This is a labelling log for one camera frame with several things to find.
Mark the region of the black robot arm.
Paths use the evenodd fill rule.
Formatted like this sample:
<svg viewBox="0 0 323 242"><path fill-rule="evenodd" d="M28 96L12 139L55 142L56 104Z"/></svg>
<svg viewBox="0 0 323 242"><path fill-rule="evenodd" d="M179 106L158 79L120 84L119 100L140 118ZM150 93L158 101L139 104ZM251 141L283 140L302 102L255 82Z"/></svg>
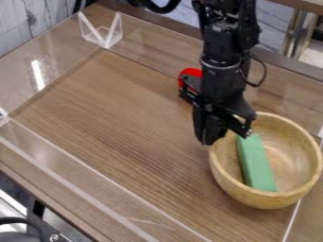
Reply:
<svg viewBox="0 0 323 242"><path fill-rule="evenodd" d="M251 49L261 27L255 0L192 0L203 49L200 67L179 74L179 95L194 104L194 128L199 142L211 146L228 131L251 134L257 112L243 98L244 89L263 82L249 78Z"/></svg>

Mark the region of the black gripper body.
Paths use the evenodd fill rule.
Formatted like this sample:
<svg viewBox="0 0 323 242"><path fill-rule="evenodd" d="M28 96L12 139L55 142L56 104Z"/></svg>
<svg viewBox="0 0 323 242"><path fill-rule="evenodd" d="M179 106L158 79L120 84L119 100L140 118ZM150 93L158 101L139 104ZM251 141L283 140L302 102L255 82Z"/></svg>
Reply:
<svg viewBox="0 0 323 242"><path fill-rule="evenodd" d="M195 91L188 86L179 87L179 96L224 120L227 128L246 138L257 119L257 112L243 98L243 76L250 72L250 58L243 58L235 66L212 68L203 63L200 70L199 90Z"/></svg>

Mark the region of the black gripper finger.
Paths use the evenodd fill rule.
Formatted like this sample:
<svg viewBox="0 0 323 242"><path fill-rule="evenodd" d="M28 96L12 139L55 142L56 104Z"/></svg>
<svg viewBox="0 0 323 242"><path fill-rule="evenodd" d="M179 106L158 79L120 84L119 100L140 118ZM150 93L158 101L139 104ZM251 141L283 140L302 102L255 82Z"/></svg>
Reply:
<svg viewBox="0 0 323 242"><path fill-rule="evenodd" d="M194 127L199 142L211 146L219 139L219 120L198 104L194 105Z"/></svg>
<svg viewBox="0 0 323 242"><path fill-rule="evenodd" d="M227 123L218 116L214 117L215 127L214 127L214 142L222 139L228 131Z"/></svg>

